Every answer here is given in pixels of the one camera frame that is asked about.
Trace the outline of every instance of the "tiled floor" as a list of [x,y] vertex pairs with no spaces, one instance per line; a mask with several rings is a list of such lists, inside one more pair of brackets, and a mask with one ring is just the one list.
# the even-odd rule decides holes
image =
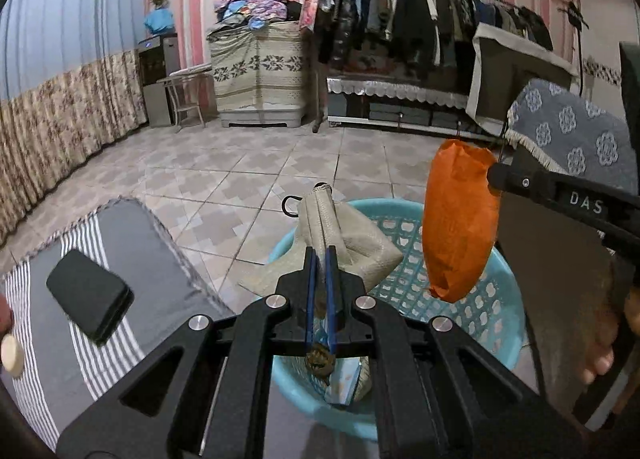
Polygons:
[[[146,128],[91,158],[28,216],[0,249],[5,271],[54,230],[120,194],[144,201],[198,271],[236,312],[255,296],[239,277],[264,264],[295,220],[282,199],[319,182],[336,200],[424,201],[430,162],[443,139],[357,128],[226,128],[219,121]],[[295,209],[295,201],[288,203]],[[518,375],[531,383],[526,350]]]

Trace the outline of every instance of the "cream colored round object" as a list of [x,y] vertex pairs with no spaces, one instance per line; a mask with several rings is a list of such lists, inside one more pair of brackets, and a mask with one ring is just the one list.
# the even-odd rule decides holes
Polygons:
[[19,378],[24,367],[24,350],[20,342],[11,334],[2,338],[0,344],[0,361],[6,371],[14,378]]

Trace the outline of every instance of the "silver screw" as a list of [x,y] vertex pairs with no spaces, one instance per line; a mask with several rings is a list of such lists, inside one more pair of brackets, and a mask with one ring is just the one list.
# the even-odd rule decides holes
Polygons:
[[444,316],[434,318],[431,325],[433,325],[433,328],[439,333],[446,333],[453,328],[453,322],[451,319]]
[[356,298],[356,305],[360,309],[371,309],[376,306],[376,299],[372,296],[358,296]]
[[277,309],[278,307],[284,306],[284,304],[287,303],[287,299],[282,295],[271,295],[267,297],[266,302],[271,309]]
[[189,320],[189,328],[194,331],[202,331],[209,325],[209,319],[204,314],[196,314]]

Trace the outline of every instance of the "orange package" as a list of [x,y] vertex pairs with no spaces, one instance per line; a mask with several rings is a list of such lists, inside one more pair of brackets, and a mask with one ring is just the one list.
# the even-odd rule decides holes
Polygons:
[[486,148],[445,141],[431,164],[424,197],[422,252],[431,294],[457,302],[476,285],[494,247],[500,192],[486,172],[496,162]]

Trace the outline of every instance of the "laundry basket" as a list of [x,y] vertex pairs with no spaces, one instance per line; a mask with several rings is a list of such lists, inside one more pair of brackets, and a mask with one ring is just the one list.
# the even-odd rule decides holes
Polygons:
[[[513,369],[525,334],[524,307],[513,273],[497,249],[492,250],[480,280],[466,298],[449,304],[429,294],[422,257],[422,204],[398,199],[363,199],[350,204],[376,222],[404,254],[401,264],[369,295],[423,322],[439,315],[452,318]],[[293,232],[273,249],[269,262],[286,253],[292,243]],[[377,440],[372,395],[348,407],[332,407],[314,390],[310,373],[297,358],[274,357],[272,377],[282,394],[309,417],[329,428]]]

